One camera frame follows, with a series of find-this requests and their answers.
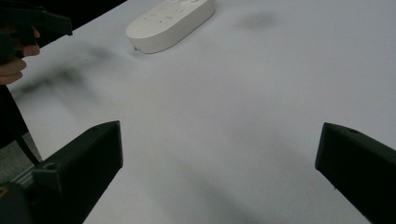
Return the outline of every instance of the power strip socket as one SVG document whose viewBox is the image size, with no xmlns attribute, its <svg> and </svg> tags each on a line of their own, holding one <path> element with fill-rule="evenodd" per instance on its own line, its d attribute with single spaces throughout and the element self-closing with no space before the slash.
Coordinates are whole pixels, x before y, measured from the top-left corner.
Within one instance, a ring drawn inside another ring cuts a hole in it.
<svg viewBox="0 0 396 224">
<path fill-rule="evenodd" d="M 126 34 L 136 50 L 156 53 L 174 46 L 214 12 L 214 0 L 164 0 L 130 23 Z"/>
</svg>

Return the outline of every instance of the white power strip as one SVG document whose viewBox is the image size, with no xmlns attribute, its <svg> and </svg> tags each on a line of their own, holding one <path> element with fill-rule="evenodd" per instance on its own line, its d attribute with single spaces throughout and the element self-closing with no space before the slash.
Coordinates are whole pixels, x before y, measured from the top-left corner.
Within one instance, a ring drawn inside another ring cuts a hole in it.
<svg viewBox="0 0 396 224">
<path fill-rule="evenodd" d="M 136 50 L 155 53 L 169 49 L 215 12 L 214 0 L 164 0 L 126 29 Z"/>
</svg>

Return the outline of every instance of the table surface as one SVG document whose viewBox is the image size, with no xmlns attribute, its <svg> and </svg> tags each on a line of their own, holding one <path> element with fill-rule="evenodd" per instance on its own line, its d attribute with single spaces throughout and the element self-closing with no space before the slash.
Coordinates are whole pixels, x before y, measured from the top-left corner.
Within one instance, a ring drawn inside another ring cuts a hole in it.
<svg viewBox="0 0 396 224">
<path fill-rule="evenodd" d="M 368 223 L 315 169 L 324 122 L 396 148 L 396 2 L 216 0 L 170 49 L 128 0 L 25 58 L 9 85 L 45 159 L 119 120 L 124 166 L 86 224 Z"/>
</svg>

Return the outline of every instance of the human hand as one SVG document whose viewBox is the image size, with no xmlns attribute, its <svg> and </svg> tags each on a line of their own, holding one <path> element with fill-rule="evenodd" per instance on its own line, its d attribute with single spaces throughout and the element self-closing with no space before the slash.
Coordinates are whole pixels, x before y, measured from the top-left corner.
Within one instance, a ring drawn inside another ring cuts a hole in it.
<svg viewBox="0 0 396 224">
<path fill-rule="evenodd" d="M 0 28 L 1 34 L 12 34 L 15 33 L 15 27 L 5 26 Z M 40 33 L 37 29 L 33 28 L 35 38 L 40 37 Z M 20 50 L 21 54 L 25 57 L 35 56 L 40 53 L 40 47 L 38 45 L 23 46 L 18 38 L 12 39 L 15 50 Z M 0 85 L 7 85 L 15 82 L 22 77 L 22 72 L 26 68 L 26 62 L 14 55 L 8 56 L 8 62 L 0 64 Z"/>
</svg>

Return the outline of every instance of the white table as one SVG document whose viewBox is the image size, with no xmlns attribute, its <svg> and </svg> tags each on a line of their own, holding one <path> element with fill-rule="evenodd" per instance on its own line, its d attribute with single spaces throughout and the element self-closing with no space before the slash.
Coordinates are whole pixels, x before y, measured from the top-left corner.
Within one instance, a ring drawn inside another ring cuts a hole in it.
<svg viewBox="0 0 396 224">
<path fill-rule="evenodd" d="M 368 223 L 315 169 L 336 123 L 396 148 L 396 2 L 217 0 L 143 54 L 129 0 L 25 58 L 9 86 L 45 159 L 119 120 L 124 166 L 87 224 Z"/>
</svg>

